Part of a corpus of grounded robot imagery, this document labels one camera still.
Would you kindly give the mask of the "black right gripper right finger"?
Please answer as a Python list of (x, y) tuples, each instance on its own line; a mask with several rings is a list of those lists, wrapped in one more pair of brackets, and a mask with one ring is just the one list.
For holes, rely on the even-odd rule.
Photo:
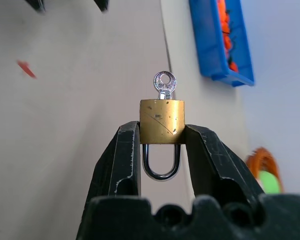
[(209, 195), (222, 207), (241, 203), (255, 209), (263, 190), (245, 162), (209, 128), (189, 124), (184, 136), (195, 196)]

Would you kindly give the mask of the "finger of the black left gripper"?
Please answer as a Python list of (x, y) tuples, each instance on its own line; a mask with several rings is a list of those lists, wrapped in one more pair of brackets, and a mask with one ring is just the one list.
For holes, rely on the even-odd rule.
[(25, 2), (37, 13), (43, 13), (46, 11), (44, 0), (25, 0)]
[(101, 12), (106, 12), (108, 10), (109, 0), (94, 0), (94, 2)]

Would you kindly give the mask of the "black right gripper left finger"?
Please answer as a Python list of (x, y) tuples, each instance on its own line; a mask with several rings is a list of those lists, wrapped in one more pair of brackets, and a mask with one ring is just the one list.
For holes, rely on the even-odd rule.
[(88, 199), (141, 195), (140, 128), (138, 121), (121, 125), (97, 161)]

